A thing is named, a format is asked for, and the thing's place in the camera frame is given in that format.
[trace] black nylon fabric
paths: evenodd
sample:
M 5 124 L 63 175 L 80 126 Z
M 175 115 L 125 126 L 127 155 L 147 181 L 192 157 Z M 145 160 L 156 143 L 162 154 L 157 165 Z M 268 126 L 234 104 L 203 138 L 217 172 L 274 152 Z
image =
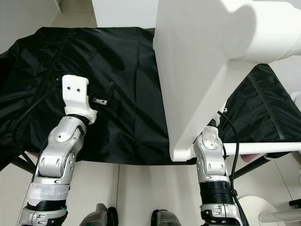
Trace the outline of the black nylon fabric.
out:
M 87 128 L 77 160 L 137 165 L 195 164 L 172 162 L 155 54 L 154 29 L 41 28 L 18 40 L 0 56 L 0 170 L 19 153 L 12 144 L 16 120 L 48 93 L 65 74 L 86 77 L 90 91 L 105 93 L 113 84 L 108 106 L 98 108 Z M 262 104 L 254 85 L 245 79 L 227 103 L 227 115 L 242 142 L 275 142 L 278 123 L 286 141 L 300 140 L 301 113 L 268 65 L 259 65 L 256 78 L 277 120 Z M 64 116 L 62 92 L 52 93 L 22 121 L 20 144 L 40 152 L 50 131 Z M 219 126 L 224 142 L 234 142 L 225 122 Z
M 269 65 L 257 65 L 227 101 L 227 116 L 241 143 L 300 142 L 301 112 Z M 225 143 L 235 143 L 231 127 L 218 126 Z

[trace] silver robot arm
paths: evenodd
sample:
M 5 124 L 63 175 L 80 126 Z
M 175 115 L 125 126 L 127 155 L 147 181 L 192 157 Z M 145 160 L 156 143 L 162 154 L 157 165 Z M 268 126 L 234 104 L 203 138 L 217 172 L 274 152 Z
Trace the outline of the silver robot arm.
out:
M 201 216 L 206 222 L 203 226 L 242 226 L 239 208 L 233 199 L 236 191 L 230 187 L 222 146 L 218 129 L 212 126 L 205 127 L 193 146 L 202 197 Z
M 83 146 L 86 126 L 96 120 L 97 111 L 88 103 L 87 85 L 86 78 L 63 76 L 67 116 L 48 136 L 17 226 L 61 226 L 67 217 L 66 199 L 76 155 Z

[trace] black strap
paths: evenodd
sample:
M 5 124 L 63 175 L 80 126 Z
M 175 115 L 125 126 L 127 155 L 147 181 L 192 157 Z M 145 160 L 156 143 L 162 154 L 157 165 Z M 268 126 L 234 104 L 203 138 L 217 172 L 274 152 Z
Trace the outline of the black strap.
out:
M 85 124 L 85 126 L 89 125 L 90 120 L 88 118 L 86 118 L 85 116 L 78 115 L 78 114 L 68 114 L 67 116 L 74 117 L 74 118 L 81 120 Z
M 271 105 L 269 104 L 268 100 L 266 99 L 266 97 L 265 97 L 263 91 L 260 89 L 260 87 L 259 87 L 259 85 L 258 85 L 256 79 L 254 78 L 254 75 L 250 74 L 250 75 L 248 76 L 248 78 L 250 79 L 250 81 L 251 81 L 251 83 L 253 84 L 254 88 L 256 89 L 258 95 L 260 96 L 261 101 L 262 101 L 262 103 L 264 104 L 264 106 L 265 106 L 265 108 L 266 108 L 266 110 L 267 110 L 267 112 L 268 112 L 268 114 L 269 114 L 269 116 L 270 116 L 270 118 L 271 118 L 271 120 L 272 120 L 272 123 L 274 124 L 274 126 L 275 126 L 275 128 L 276 128 L 276 131 L 277 131 L 277 133 L 278 133 L 280 139 L 281 139 L 281 140 L 284 140 L 284 139 L 285 139 L 285 136 L 284 136 L 284 134 L 283 134 L 282 129 L 281 129 L 280 126 L 279 126 L 279 123 L 277 122 L 277 119 L 276 119 L 276 116 L 275 116 L 275 114 L 274 114 L 274 112 L 273 112 L 273 109 L 272 109 Z

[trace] black cable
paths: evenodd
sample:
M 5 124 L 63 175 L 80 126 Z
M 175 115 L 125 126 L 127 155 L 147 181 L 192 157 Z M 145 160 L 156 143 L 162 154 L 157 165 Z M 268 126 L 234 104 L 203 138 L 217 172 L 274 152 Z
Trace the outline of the black cable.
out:
M 236 150 L 235 150 L 234 162 L 233 162 L 232 171 L 231 171 L 231 178 L 230 178 L 230 186 L 231 186 L 231 189 L 234 190 L 234 174 L 235 174 L 235 168 L 236 168 L 236 164 L 237 164 L 237 160 L 238 160 L 238 155 L 239 155 L 239 137 L 238 137 L 236 129 L 235 129 L 233 123 L 231 122 L 231 120 L 226 115 L 224 115 L 223 113 L 221 113 L 220 111 L 218 111 L 217 113 L 221 117 L 223 117 L 229 123 L 231 129 L 233 130 L 235 139 L 236 139 Z M 246 215 L 244 213 L 243 208 L 241 207 L 241 205 L 240 205 L 240 203 L 238 201 L 238 198 L 235 195 L 233 196 L 233 198 L 234 198 L 234 201 L 236 202 L 236 204 L 237 204 L 237 206 L 239 208 L 240 215 L 244 218 L 244 220 L 246 222 L 246 225 L 249 226 L 249 222 L 248 222 L 248 220 L 246 218 Z
M 36 103 L 34 103 L 30 108 L 27 109 L 26 112 L 24 112 L 21 117 L 17 120 L 17 122 L 13 125 L 11 136 L 13 145 L 15 146 L 16 150 L 27 160 L 27 162 L 32 165 L 33 167 L 36 167 L 36 165 L 33 163 L 33 161 L 25 154 L 25 150 L 23 147 L 19 144 L 18 139 L 16 138 L 16 129 L 19 127 L 19 124 L 21 121 L 43 100 L 45 100 L 51 93 L 53 93 L 55 89 L 50 90 L 47 94 L 45 94 L 40 100 L 38 100 Z
M 224 151 L 224 160 L 226 160 L 226 158 L 227 158 L 227 152 L 226 152 L 226 148 L 225 148 L 224 144 L 222 145 L 222 150 Z

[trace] floor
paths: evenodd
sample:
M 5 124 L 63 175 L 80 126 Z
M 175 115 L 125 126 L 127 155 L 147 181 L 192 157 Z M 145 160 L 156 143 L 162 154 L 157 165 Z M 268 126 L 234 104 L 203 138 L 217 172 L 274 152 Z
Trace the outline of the floor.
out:
M 63 0 L 62 14 L 53 27 L 97 27 L 91 0 Z M 231 170 L 233 156 L 226 160 Z M 237 168 L 245 166 L 241 159 Z M 256 195 L 278 210 L 289 210 L 288 202 L 301 198 L 301 155 L 291 153 L 235 180 L 239 197 Z M 26 205 L 31 175 L 14 165 L 0 172 L 0 225 L 14 226 Z M 129 166 L 78 162 L 67 199 L 69 215 L 64 226 L 79 225 L 102 202 L 116 207 L 120 226 L 149 226 L 155 209 L 174 212 L 183 226 L 201 225 L 196 166 Z M 290 223 L 288 226 L 301 226 Z

